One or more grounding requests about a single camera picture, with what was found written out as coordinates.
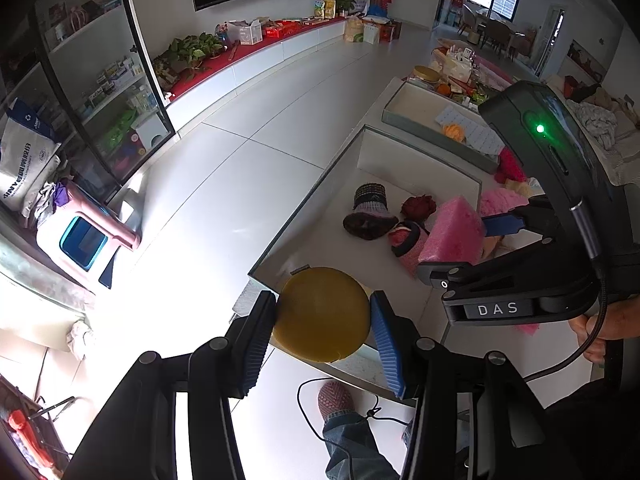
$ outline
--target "jeans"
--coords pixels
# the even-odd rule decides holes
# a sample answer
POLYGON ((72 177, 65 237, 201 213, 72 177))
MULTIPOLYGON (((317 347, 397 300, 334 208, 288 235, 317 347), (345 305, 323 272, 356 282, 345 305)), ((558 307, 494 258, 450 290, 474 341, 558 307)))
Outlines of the jeans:
MULTIPOLYGON (((402 440, 408 446, 412 424, 402 440)), ((322 435, 327 440, 346 448, 353 459, 353 480, 398 480, 400 475, 378 451, 369 421, 355 412, 332 413, 324 424, 322 435)), ((468 423, 458 421, 456 451, 468 446, 468 423)), ((349 457, 339 447, 326 443, 329 463, 326 475, 330 480, 351 480, 349 457)))

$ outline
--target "blanket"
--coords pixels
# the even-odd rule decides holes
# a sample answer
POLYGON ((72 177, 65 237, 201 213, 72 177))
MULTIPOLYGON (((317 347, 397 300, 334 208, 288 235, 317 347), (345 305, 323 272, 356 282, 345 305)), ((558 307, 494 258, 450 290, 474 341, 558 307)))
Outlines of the blanket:
POLYGON ((613 148, 616 142, 616 126, 618 125, 618 120, 613 112, 590 103, 576 103, 571 100, 566 102, 566 106, 600 146, 606 151, 613 148))

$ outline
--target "metal bolt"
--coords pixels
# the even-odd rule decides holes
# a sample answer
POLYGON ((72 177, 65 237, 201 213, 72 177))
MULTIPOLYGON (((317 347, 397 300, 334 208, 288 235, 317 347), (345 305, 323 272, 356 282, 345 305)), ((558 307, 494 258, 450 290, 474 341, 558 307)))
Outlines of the metal bolt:
POLYGON ((492 365, 496 365, 496 366, 500 366, 505 364, 505 362, 507 362, 507 356, 504 355, 502 352, 489 352, 489 362, 492 365))
POLYGON ((212 350, 222 350, 226 348, 226 345, 229 344, 229 341, 226 337, 215 337, 211 341, 209 341, 209 348, 212 350))
POLYGON ((145 353, 143 353, 140 358, 138 359, 138 361, 140 361, 143 365, 149 365, 151 364, 153 361, 156 360, 156 357, 158 357, 158 354, 156 354, 154 351, 149 350, 145 353))
POLYGON ((418 341, 415 342, 415 345, 420 350, 433 350, 436 348, 436 342, 429 337, 421 337, 418 341))

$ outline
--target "black cord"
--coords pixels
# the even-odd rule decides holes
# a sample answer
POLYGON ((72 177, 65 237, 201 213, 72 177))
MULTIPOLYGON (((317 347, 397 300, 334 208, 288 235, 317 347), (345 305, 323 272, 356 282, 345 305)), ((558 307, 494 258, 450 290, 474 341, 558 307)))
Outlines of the black cord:
POLYGON ((596 274, 600 277, 600 309, 598 311, 598 319, 596 320, 596 325, 593 327, 593 330, 585 339, 584 343, 582 343, 578 349, 572 353, 567 359, 562 362, 559 362, 557 365, 551 366, 549 368, 545 368, 544 370, 540 370, 534 374, 528 375, 524 378, 524 381, 528 383, 529 381, 533 381, 535 379, 539 379, 540 377, 545 377, 551 374, 555 374, 557 371, 562 370, 567 365, 573 363, 578 357, 580 357, 584 351, 591 346, 591 344, 596 340, 598 334, 600 333, 600 329, 604 324, 604 318, 607 315, 607 279, 606 272, 600 266, 596 267, 596 274))
MULTIPOLYGON (((300 402, 300 391, 302 391, 302 386, 304 386, 305 384, 313 383, 315 381, 326 381, 326 380, 330 380, 330 378, 329 377, 320 377, 320 378, 317 378, 317 379, 309 379, 308 381, 305 381, 302 384, 300 384, 300 386, 298 387, 298 407, 300 408, 300 412, 302 412, 302 416, 305 417, 306 423, 311 428, 311 431, 314 432, 314 435, 319 440, 322 440, 323 442, 331 444, 332 446, 335 446, 338 449, 343 450, 347 454, 347 457, 349 459, 349 474, 350 474, 351 480, 355 480, 356 477, 353 474, 353 456, 351 456, 351 453, 349 452, 349 450, 344 448, 344 447, 342 447, 342 446, 340 446, 339 444, 336 444, 335 442, 332 442, 331 440, 327 440, 327 439, 321 437, 318 434, 318 432, 314 429, 314 427, 311 425, 311 421, 309 421, 308 416, 306 416, 305 410, 302 408, 302 402, 300 402)), ((375 418, 376 420, 392 420, 393 422, 397 422, 398 424, 402 424, 404 426, 408 426, 409 425, 408 422, 404 422, 403 420, 399 420, 397 418, 393 418, 393 417, 390 417, 390 416, 376 416, 376 413, 379 412, 382 409, 382 408, 380 408, 378 406, 379 402, 380 402, 380 397, 378 397, 376 395, 376 404, 375 404, 375 406, 373 406, 373 408, 371 408, 367 412, 367 416, 365 417, 365 420, 367 420, 368 418, 375 418)))

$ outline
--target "plastic stool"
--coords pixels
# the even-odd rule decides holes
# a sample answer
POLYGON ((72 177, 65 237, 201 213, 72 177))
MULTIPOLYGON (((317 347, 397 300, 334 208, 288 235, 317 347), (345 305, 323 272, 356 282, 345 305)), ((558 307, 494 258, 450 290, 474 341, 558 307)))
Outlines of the plastic stool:
POLYGON ((134 251, 140 236, 71 181, 69 202, 38 229, 36 241, 53 262, 92 292, 111 288, 101 279, 119 247, 134 251))

